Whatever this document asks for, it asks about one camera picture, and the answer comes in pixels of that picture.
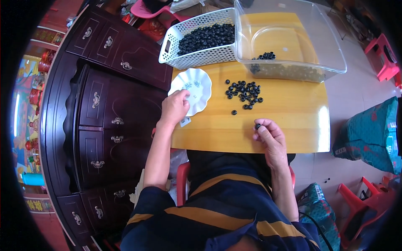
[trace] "tiled floor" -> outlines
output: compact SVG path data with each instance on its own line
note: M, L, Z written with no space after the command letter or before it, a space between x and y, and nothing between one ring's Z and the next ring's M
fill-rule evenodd
M325 13L329 11L325 6L320 8ZM345 28L340 20L335 16L331 16L330 20L331 24L344 34ZM338 74L325 82L330 114L331 146L340 126L347 119L386 99L401 95L393 80L378 81L376 75L382 65L376 63L378 58L374 52L365 55L361 45L348 36L343 41L339 39L339 42L348 70L347 73ZM317 182L334 209L338 222L349 213L342 196L336 192L340 183L344 183L352 192L358 193L362 176L371 182L379 183L383 175L388 174L362 161L335 158L331 153L297 154L291 166L296 175L295 193L298 194L309 184Z

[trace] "drawer handle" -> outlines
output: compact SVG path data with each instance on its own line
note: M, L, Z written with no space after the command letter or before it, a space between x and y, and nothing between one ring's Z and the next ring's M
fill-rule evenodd
M91 165L93 165L95 168L102 168L104 163L104 161L91 161Z
M95 109L95 106L99 105L99 101L101 100L101 97L98 95L97 92L94 93L94 103L92 104L92 108Z
M112 120L112 124L124 124L124 122L121 118L115 118Z
M120 142L122 142L123 141L123 136L113 136L112 137L112 140L115 142L115 143L120 143Z
M78 214L76 214L75 212L72 212L72 213L73 213L73 216L74 216L74 220L76 220L77 225L80 225L81 224L81 217Z
M115 192L114 195L121 198L125 195L125 190L123 189L121 191Z
M106 47L110 47L110 46L112 45L112 43L113 43L113 38L112 38L111 36L109 36L109 37L107 38L106 43L105 43L105 45L103 46L103 48L106 49Z
M102 209L98 208L98 206L95 207L96 214L98 215L98 218L101 219L103 217L103 211Z
M132 69L132 67L130 66L130 64L128 62L121 62L120 65L123 66L123 69L126 71L129 71Z
M92 29L91 27L88 27L88 29L86 29L86 32L84 33L84 36L82 37L82 39L85 39L87 37L89 37L92 33Z

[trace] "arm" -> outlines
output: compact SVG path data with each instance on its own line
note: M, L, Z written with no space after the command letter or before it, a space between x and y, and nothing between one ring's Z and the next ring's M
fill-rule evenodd
M144 188L155 186L166 189L170 167L170 139L176 124L183 119L190 104L188 90L175 91L162 102L162 115L156 124L156 132L148 153L144 171Z
M299 221L296 197L293 191L290 169L287 164L285 135L271 119L259 118L261 124L253 139L265 146L265 159L271 168L273 201L290 222Z

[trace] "white scalloped plate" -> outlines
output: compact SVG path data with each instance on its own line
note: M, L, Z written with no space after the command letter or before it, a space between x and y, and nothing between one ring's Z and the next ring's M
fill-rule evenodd
M190 92L187 100L190 103L190 110L187 117L205 109L207 102L212 95L212 81L208 74L201 69L190 68L181 72L171 83L168 96L177 90L186 89Z

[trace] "white plastic basket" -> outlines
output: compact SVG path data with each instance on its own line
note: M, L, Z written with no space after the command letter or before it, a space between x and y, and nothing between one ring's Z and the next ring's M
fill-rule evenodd
M177 55L180 51L178 48L179 41L184 35L191 33L191 31L199 27L211 27L216 23L234 25L236 23L235 16L234 8L226 8L199 15L173 25L166 32L163 40L159 54L159 63L166 63L179 70L184 70L201 65L235 61L234 43L196 51L180 57Z

